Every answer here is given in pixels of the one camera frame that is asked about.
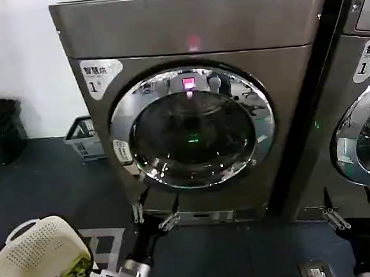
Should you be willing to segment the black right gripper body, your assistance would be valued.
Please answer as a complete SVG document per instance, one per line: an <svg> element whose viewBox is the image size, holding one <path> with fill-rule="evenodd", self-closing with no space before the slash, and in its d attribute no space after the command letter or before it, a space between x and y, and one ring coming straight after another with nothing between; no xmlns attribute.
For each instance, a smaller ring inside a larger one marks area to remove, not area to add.
<svg viewBox="0 0 370 277"><path fill-rule="evenodd" d="M338 236L347 240L355 257L354 273L370 271L370 218L346 218L349 228L338 230Z"/></svg>

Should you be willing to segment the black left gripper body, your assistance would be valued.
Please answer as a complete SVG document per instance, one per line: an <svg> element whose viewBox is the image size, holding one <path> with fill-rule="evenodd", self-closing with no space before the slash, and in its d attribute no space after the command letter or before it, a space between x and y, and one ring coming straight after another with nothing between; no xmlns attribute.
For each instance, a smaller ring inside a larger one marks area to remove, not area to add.
<svg viewBox="0 0 370 277"><path fill-rule="evenodd" d="M167 234L167 231L159 228L159 225L164 222L164 219L161 217L145 214L143 219L143 223L135 225L136 240L131 252L127 255L127 259L140 264L153 264L156 243Z"/></svg>

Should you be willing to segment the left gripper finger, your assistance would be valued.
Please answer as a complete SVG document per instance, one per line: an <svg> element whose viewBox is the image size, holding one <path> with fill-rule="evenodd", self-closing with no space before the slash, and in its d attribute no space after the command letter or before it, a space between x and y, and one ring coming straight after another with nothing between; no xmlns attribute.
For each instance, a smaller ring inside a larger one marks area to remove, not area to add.
<svg viewBox="0 0 370 277"><path fill-rule="evenodd" d="M135 224L143 224L144 223L144 214L143 214L143 207L146 202L148 193L149 193L149 187L147 187L142 194L140 195L139 199L134 202L132 206L132 214Z"/></svg>
<svg viewBox="0 0 370 277"><path fill-rule="evenodd" d="M178 215L178 207L179 207L179 196L176 195L176 198L173 202L172 210L170 215L168 215L163 222L161 222L158 226L159 229L173 229L174 226L178 223L180 217Z"/></svg>

